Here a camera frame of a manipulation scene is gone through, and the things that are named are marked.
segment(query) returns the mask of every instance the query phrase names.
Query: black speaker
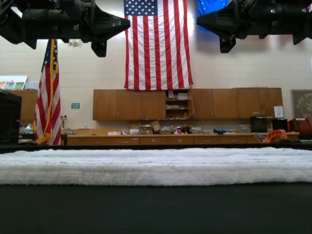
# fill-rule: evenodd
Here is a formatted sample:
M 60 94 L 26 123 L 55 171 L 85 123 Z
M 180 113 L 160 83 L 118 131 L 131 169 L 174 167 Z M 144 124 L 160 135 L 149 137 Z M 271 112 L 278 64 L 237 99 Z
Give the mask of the black speaker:
M 250 126 L 252 133 L 267 133 L 267 117 L 266 116 L 254 116 L 250 117 Z
M 272 119 L 273 130 L 283 129 L 288 132 L 288 122 L 287 119 Z

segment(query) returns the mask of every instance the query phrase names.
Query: red object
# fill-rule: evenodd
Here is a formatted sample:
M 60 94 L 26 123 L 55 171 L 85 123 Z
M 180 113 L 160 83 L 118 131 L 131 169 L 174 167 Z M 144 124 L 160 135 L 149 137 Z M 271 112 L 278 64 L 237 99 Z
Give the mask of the red object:
M 36 142 L 60 145 L 61 123 L 58 44 L 55 39 L 50 39 L 42 65 L 36 104 Z
M 171 90 L 193 84 L 187 0 L 124 0 L 126 89 Z
M 290 132 L 312 133 L 310 120 L 308 118 L 304 120 L 298 120 L 294 118 L 288 121 L 288 129 Z
M 282 140 L 287 140 L 288 136 L 285 130 L 275 130 L 273 132 L 270 132 L 267 135 L 267 138 L 262 142 L 262 143 L 274 143 L 275 142 L 275 137 L 280 137 Z

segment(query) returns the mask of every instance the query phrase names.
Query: white fuzzy mat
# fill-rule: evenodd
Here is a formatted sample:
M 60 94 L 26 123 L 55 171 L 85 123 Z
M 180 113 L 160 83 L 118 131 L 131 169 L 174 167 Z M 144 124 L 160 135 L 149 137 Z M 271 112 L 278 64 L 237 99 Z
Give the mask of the white fuzzy mat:
M 0 154 L 0 184 L 186 186 L 312 182 L 312 151 L 41 150 Z

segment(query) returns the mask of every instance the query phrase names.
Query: cream brick wall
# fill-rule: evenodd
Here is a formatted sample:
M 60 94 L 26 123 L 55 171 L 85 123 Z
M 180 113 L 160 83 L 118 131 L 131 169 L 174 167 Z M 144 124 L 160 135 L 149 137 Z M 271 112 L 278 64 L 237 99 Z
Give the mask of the cream brick wall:
M 103 11 L 123 16 L 123 0 L 97 0 Z M 218 37 L 198 30 L 195 25 L 196 1 L 188 1 L 188 26 L 194 88 L 232 88 L 270 86 L 283 91 L 286 118 L 292 118 L 291 89 L 312 89 L 312 40 L 297 46 L 291 36 L 268 36 L 264 40 L 247 37 L 238 40 L 229 54 L 219 52 Z M 37 50 L 25 44 L 12 45 L 0 38 L 0 76 L 27 75 L 39 81 L 46 40 Z M 92 120 L 93 89 L 122 89 L 125 80 L 125 34 L 108 41 L 106 58 L 98 58 L 90 44 L 68 47 L 59 41 L 61 112 L 68 115 L 67 126 L 82 128 L 122 128 L 127 122 Z M 71 110 L 80 102 L 80 110 Z M 235 125 L 239 122 L 200 122 L 201 124 Z

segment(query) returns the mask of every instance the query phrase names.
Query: green exit sign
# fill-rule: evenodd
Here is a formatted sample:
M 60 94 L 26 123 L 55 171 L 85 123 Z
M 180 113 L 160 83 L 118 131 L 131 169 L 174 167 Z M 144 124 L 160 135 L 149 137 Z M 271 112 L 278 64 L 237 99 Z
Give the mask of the green exit sign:
M 72 109 L 80 109 L 80 103 L 72 103 Z

